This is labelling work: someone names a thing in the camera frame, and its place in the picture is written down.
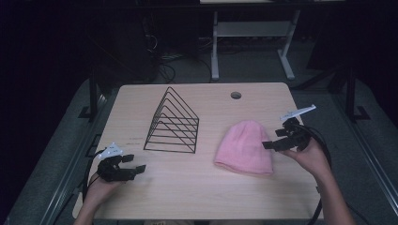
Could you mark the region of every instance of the hat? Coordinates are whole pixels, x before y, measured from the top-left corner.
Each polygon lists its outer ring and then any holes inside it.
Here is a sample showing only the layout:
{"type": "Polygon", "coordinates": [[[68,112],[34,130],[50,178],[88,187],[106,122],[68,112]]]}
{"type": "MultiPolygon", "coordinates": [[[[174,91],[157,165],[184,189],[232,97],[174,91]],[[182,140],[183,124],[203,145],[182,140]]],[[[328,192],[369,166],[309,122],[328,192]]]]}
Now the hat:
{"type": "Polygon", "coordinates": [[[214,158],[214,164],[236,173],[270,175],[273,173],[271,152],[262,142],[269,141],[264,127],[245,120],[225,134],[214,158]]]}

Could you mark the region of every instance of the person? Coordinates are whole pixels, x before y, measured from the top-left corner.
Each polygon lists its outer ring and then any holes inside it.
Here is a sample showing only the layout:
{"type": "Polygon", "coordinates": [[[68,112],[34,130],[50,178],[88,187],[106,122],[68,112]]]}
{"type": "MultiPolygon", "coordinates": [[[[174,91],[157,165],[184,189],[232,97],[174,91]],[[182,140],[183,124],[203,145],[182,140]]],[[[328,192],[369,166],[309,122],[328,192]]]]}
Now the person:
{"type": "MultiPolygon", "coordinates": [[[[308,146],[302,151],[285,150],[280,151],[280,153],[294,159],[314,177],[318,184],[324,219],[327,224],[356,224],[345,204],[342,192],[331,172],[322,148],[315,139],[310,139],[308,146]]],[[[95,173],[91,177],[91,185],[74,225],[92,224],[93,217],[100,205],[123,183],[125,182],[106,182],[95,173]]]]}

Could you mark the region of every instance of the background desk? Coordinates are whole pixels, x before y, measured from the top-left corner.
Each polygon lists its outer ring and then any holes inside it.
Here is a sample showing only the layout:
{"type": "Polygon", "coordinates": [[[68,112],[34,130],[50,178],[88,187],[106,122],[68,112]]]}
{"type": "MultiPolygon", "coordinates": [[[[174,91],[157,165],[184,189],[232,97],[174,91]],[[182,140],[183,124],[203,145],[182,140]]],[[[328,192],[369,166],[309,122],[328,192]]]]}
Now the background desk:
{"type": "MultiPolygon", "coordinates": [[[[146,171],[117,190],[96,214],[115,219],[310,218],[319,201],[312,176],[289,157],[273,154],[274,174],[258,177],[216,167],[213,158],[232,125],[256,120],[277,140],[279,117],[296,106],[284,83],[171,85],[199,116],[196,154],[143,150],[169,85],[121,87],[98,150],[115,142],[146,171]],[[232,99],[238,91],[241,99],[232,99]]],[[[97,170],[94,160],[91,173],[97,170]]],[[[81,201],[75,205],[76,217],[81,201]]]]}

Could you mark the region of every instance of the black wire rack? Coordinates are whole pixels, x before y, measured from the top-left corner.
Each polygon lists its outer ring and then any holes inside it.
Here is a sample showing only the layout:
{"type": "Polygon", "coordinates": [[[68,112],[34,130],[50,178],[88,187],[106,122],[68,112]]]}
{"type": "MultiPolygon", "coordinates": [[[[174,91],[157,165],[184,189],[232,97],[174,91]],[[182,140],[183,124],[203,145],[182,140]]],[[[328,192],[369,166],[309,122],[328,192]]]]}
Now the black wire rack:
{"type": "Polygon", "coordinates": [[[195,153],[199,117],[168,87],[152,119],[144,150],[195,153]]]}

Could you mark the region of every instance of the light wood table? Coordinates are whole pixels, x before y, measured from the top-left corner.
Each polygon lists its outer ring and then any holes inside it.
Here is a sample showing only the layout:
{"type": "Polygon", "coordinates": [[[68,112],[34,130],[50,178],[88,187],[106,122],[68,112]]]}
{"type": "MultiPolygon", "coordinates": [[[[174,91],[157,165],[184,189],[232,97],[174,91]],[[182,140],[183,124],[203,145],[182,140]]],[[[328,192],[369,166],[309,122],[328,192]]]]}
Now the light wood table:
{"type": "MultiPolygon", "coordinates": [[[[310,218],[319,201],[313,177],[293,159],[272,150],[274,174],[255,176],[213,164],[226,131],[242,120],[261,123],[272,141],[280,116],[296,109],[284,83],[127,85],[120,88],[98,150],[116,143],[134,154],[127,168],[146,171],[119,188],[97,212],[111,219],[310,218]],[[196,153],[143,150],[161,98],[172,86],[200,118],[196,153]],[[232,99],[239,92],[241,99],[232,99]]],[[[90,174],[97,170],[93,162],[90,174]]],[[[76,217],[82,201],[73,210],[76,217]]]]}

